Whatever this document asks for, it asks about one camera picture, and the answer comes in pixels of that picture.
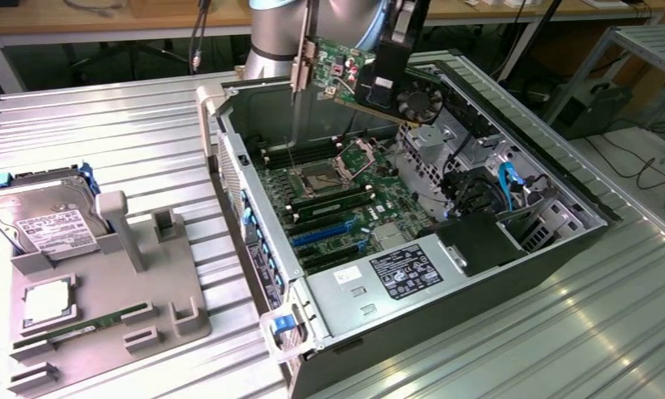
motherboard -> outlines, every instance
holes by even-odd
[[[362,138],[264,152],[260,177],[308,273],[412,241],[432,224],[390,152]]]

power supply label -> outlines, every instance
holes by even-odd
[[[444,281],[419,244],[370,261],[390,296],[398,300]]]
[[[96,238],[78,209],[19,220],[16,224],[32,244],[46,254],[96,244]]]

blue pcie slot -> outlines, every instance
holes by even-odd
[[[334,237],[336,235],[350,233],[352,230],[354,224],[355,224],[355,219],[347,221],[343,224],[338,224],[334,227],[323,229],[322,231],[319,231],[316,233],[307,234],[303,237],[294,239],[294,247],[302,247],[304,245],[308,245],[311,243],[322,241],[323,239],[330,239],[331,237]]]

